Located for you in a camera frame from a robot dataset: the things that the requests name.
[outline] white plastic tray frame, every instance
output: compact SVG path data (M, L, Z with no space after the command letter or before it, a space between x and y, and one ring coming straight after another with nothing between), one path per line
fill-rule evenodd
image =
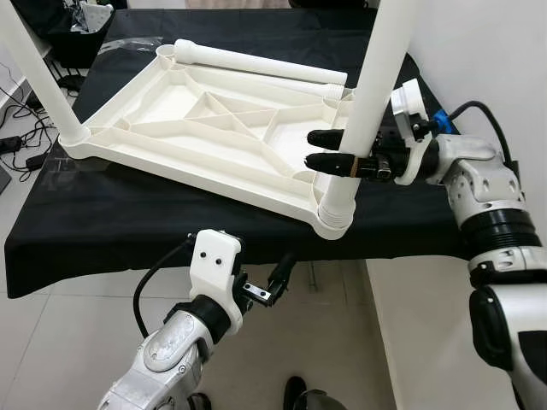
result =
M104 158L265 208L337 239L345 230L317 214L330 177L303 161L323 151L307 143L308 132L344 127L350 105L160 53L85 122L85 141L64 148L73 158Z

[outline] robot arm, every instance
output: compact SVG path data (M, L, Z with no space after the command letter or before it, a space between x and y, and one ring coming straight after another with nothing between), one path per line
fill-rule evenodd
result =
M286 255L263 290L240 272L242 253L242 242L225 232L197 234L190 266L192 301L175 305L165 325L145 338L131 369L112 385L99 410L194 410L189 398L215 345L225 334L238 332L253 302L273 306L296 262Z
M434 138L431 131L449 132L450 121L443 114L428 120L416 80L393 91L391 106L397 128L380 128L369 157L319 153L308 156L306 164L342 177L400 185L424 179L446 187L469 249L475 288L469 300L473 344L486 363L509 374L521 408L545 410L547 254L526 210L506 144L508 154L502 158L480 137ZM489 110L487 115L493 117ZM308 141L338 149L342 134L313 131Z

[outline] white pipe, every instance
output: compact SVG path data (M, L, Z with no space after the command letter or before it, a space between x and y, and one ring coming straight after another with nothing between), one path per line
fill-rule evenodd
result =
M174 43L174 58L176 62L183 64L231 68L232 70L275 75L288 79L303 79L315 83L344 85L348 77L347 73L205 47L184 39L179 39Z
M213 73L224 73L239 77L241 79L250 79L253 81L259 81L264 84L275 85L277 87L286 88L288 90L306 92L308 94L313 94L314 96L331 98L339 100L344 94L344 86L340 84L319 84L319 83L310 83L308 81L300 81L297 79L285 79L282 77L272 77L269 75L261 75L255 73L246 73L243 71L227 70L224 68L209 67L209 66L199 66L195 65L201 70L210 71Z
M87 138L89 129L79 123L9 0L0 0L0 35L59 130L62 143L73 145Z
M409 48L421 0L382 0L356 87L340 152L368 156ZM318 209L328 226L347 229L360 179L331 177Z

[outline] tile floor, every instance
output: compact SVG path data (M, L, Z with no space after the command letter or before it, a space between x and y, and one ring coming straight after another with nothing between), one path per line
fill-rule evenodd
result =
M31 126L26 119L10 120L0 136ZM2 243L35 175L26 183L17 178L0 195ZM0 266L2 410L96 408L130 366L140 342L131 295L142 273L71 279L8 300L3 261ZM310 264L299 263L290 292L278 305L255 307L241 332L218 345L200 386L214 410L280 410L283 385L292 374L328 391L349 410L395 408L384 351L374 336L378 324L357 263L315 262L314 267L317 290L309 286ZM271 268L248 266L247 271L264 284ZM144 291L149 328L159 326L188 289L187 269L160 271Z

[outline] table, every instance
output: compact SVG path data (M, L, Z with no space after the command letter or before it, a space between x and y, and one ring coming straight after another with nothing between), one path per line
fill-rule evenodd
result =
M355 86L374 10L119 10L105 41L162 37L345 71ZM120 48L97 57L74 104L85 120L153 58ZM397 81L419 78L407 56ZM430 114L438 101L423 80ZM394 125L391 108L385 125ZM355 221L338 241L225 197L53 147L5 243L9 297L65 278L151 267L188 232L224 229L245 241L246 263L452 255L466 250L444 188L362 184ZM169 265L188 265L184 256Z

